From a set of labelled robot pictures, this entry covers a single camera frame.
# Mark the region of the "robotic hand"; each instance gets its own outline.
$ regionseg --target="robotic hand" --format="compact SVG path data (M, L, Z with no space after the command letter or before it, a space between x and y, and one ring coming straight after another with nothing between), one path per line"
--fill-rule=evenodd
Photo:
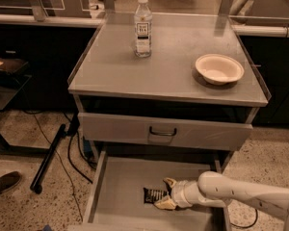
M289 189L236 181L213 171L202 173L198 181L171 178L164 181L171 189L171 195L154 203L159 209L174 210L196 204L223 208L235 199L284 220L284 230L289 230Z

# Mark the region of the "drawer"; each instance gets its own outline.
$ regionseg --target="drawer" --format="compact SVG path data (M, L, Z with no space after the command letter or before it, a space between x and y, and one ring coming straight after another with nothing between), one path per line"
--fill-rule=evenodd
M211 157L202 157L200 152L193 150L189 154L187 149L190 161L182 163L177 159L184 148L170 148L169 154L163 155L155 154L155 147L158 146L106 143L98 161L83 229L68 230L231 230L227 210L223 208L194 206L162 211L144 204L144 188L165 190L164 177L197 180L204 171L219 171L219 160L213 153Z
M89 141L238 150L249 137L250 124L131 115L80 113Z

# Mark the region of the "bottle label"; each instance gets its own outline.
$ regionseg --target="bottle label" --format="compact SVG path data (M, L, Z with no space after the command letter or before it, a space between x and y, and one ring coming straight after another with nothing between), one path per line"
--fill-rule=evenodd
M150 23L139 22L136 23L136 34L137 34L137 52L145 53L150 51Z

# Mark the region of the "plastic bottle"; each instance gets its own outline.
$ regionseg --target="plastic bottle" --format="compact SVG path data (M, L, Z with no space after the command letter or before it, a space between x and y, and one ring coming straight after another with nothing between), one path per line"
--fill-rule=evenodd
M138 0L139 6L134 15L135 21L135 54L145 58L151 55L152 12L147 5L148 0Z

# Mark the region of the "floor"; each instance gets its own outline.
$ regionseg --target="floor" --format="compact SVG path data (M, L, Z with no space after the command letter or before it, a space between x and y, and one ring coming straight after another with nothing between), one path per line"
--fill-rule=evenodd
M116 10L133 11L136 0L116 0ZM216 14L221 0L151 0L154 12ZM0 132L14 145L49 147L61 124L68 127L72 114L60 112L30 113L7 110L0 113ZM77 136L65 137L59 143L42 183L42 193L30 190L42 158L0 156L0 175L18 170L23 178L12 191L0 195L0 231L37 231L49 225L54 231L65 231L80 224L92 184L70 164L67 153L77 167L91 180L94 169L81 157ZM259 127L252 130L240 151L235 152L224 173L237 180L289 188L289 128ZM233 201L229 207L232 223L253 223L254 210ZM283 222L259 213L257 223L246 230L283 230Z

